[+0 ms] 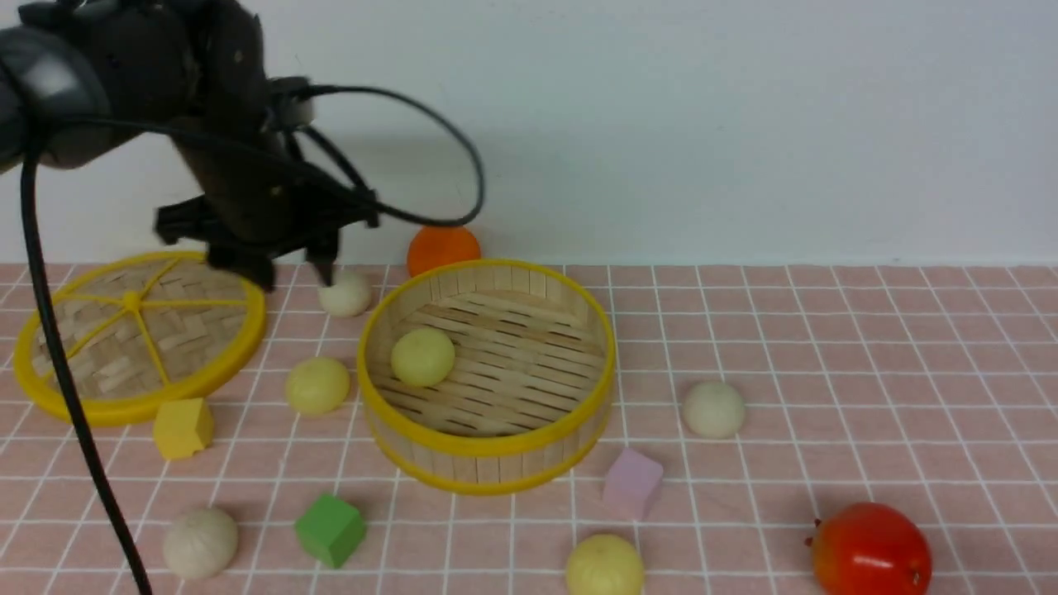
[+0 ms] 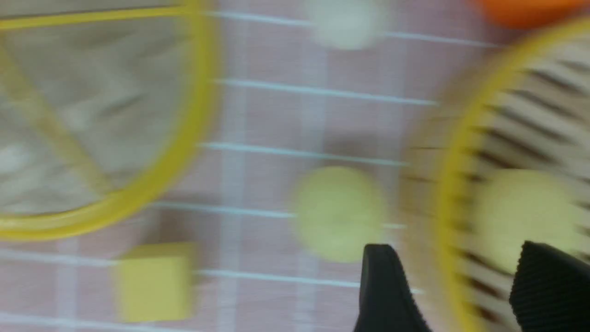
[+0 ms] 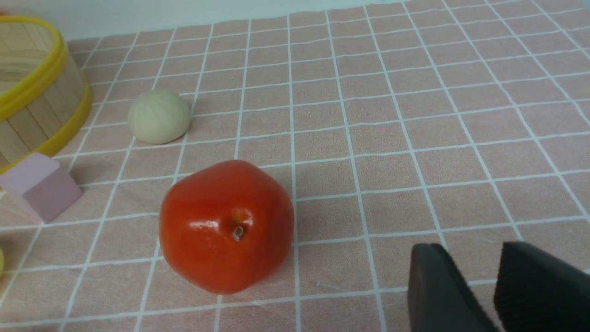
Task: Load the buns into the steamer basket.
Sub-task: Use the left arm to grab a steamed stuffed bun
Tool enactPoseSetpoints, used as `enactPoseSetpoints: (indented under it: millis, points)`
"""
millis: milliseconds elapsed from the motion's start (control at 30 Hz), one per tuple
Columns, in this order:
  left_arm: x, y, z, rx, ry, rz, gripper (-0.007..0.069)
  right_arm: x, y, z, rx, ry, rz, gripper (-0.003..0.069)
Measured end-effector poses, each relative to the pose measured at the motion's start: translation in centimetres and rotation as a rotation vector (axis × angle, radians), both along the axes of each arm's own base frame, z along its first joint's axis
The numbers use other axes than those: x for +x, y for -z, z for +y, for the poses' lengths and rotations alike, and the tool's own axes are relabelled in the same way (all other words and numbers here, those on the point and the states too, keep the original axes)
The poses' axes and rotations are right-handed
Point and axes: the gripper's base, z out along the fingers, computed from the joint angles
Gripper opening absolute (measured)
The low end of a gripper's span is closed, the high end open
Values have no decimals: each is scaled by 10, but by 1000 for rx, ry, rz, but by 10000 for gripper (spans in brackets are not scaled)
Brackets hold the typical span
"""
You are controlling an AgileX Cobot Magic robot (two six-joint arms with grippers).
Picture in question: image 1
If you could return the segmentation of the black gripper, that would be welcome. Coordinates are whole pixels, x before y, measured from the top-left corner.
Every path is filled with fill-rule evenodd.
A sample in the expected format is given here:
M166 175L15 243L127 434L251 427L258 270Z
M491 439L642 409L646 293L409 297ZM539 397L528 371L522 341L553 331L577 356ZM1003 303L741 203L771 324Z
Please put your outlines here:
M201 195L156 211L156 235L166 245L208 244L212 269L241 276L264 293L275 290L272 259L306 249L306 262L322 287L334 283L341 229L365 221L378 226L366 201L373 192L339 198L290 169L305 159L290 132L270 116L177 118L174 146Z

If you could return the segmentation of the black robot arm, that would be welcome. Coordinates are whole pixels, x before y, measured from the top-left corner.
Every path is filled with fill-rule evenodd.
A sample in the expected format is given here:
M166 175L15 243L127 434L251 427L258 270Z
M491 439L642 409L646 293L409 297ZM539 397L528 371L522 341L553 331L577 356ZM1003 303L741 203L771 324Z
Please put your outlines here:
M341 229L377 226L363 181L344 199L299 173L310 80L264 72L260 19L237 1L31 1L18 16L2 30L3 172L31 142L42 165L76 169L151 126L201 190L156 211L156 236L202 242L211 267L267 291L298 251L330 287Z

